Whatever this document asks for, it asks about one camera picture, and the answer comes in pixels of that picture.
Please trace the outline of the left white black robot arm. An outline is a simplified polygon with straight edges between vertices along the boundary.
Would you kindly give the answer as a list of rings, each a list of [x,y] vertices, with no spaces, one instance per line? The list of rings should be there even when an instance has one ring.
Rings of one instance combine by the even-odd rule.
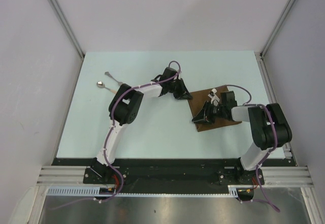
[[[164,72],[149,83],[131,87],[121,84],[109,105],[110,126],[104,144],[91,161],[88,176],[94,176],[99,182],[111,180],[115,170],[112,167],[116,159],[117,146],[127,126],[136,119],[144,99],[158,98],[171,93],[176,100],[191,100],[192,96],[180,78],[181,68],[167,66]]]

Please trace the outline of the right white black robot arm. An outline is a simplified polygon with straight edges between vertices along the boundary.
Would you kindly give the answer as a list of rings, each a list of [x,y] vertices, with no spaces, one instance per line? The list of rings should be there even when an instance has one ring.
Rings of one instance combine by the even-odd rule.
[[[233,91],[221,92],[220,96],[216,92],[216,89],[210,91],[210,100],[204,102],[192,122],[210,125],[223,119],[249,123],[253,142],[238,159],[231,177],[239,184],[250,184],[258,180],[259,168],[269,155],[292,140],[291,128],[278,103],[239,106]]]

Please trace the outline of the brown cloth napkin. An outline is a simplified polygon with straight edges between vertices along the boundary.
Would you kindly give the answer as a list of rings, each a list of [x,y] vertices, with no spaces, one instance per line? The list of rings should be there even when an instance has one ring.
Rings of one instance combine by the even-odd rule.
[[[191,100],[188,100],[192,113],[191,122],[197,132],[218,129],[221,127],[241,124],[241,121],[231,120],[231,115],[226,111],[222,99],[222,93],[230,93],[228,86],[222,85],[217,88],[191,92]]]

